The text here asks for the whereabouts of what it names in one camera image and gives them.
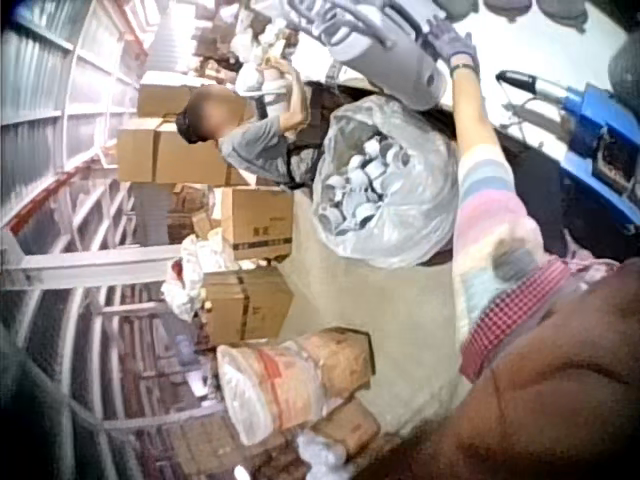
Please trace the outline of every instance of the red checkered fabric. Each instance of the red checkered fabric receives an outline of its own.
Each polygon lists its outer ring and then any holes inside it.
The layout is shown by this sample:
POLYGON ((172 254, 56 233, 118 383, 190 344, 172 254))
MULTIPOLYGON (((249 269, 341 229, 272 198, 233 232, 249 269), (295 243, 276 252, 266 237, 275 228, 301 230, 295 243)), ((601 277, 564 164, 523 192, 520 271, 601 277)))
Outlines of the red checkered fabric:
POLYGON ((530 318, 570 275, 567 265, 555 258, 520 285, 495 298, 462 345, 460 373, 475 382, 488 355, 514 328, 530 318))

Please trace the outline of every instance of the hand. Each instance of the hand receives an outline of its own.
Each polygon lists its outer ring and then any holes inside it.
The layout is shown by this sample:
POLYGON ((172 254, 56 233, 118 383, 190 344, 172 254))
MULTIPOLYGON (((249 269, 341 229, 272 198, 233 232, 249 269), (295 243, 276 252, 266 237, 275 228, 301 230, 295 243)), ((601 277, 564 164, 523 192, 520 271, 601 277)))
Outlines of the hand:
POLYGON ((265 58, 264 62, 262 63, 262 68, 275 68, 284 75, 292 75, 295 71, 289 62, 278 57, 265 58))
POLYGON ((453 28, 451 23, 437 17, 434 17, 433 20, 427 20, 427 23, 429 25, 427 40, 433 44, 438 55, 447 62, 449 67, 452 66, 454 57, 456 57, 456 62, 460 63, 460 59, 464 58, 461 55, 467 55, 471 58, 473 65, 479 68, 478 52, 473 45, 470 33, 463 37, 453 28))

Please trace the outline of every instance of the work glove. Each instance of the work glove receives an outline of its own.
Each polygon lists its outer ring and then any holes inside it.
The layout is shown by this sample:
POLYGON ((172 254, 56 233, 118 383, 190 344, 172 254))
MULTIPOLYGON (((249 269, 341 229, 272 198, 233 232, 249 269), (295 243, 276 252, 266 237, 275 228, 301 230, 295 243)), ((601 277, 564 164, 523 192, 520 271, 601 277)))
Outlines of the work glove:
POLYGON ((438 55, 447 63, 449 68, 453 66, 451 59, 456 55, 463 54, 471 57, 475 70, 479 70, 478 52, 473 45, 470 33, 463 37, 453 28, 451 23, 437 17, 427 20, 427 24, 429 25, 427 40, 433 45, 438 55))

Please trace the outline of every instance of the plastic bag of metal parts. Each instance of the plastic bag of metal parts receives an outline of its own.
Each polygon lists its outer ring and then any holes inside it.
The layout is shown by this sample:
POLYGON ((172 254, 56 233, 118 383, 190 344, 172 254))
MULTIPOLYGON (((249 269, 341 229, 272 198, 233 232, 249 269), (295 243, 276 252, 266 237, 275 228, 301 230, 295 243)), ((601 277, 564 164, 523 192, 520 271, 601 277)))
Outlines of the plastic bag of metal parts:
POLYGON ((451 238, 458 202, 453 143, 400 102, 336 110, 313 185, 320 238, 383 268, 428 260, 451 238))

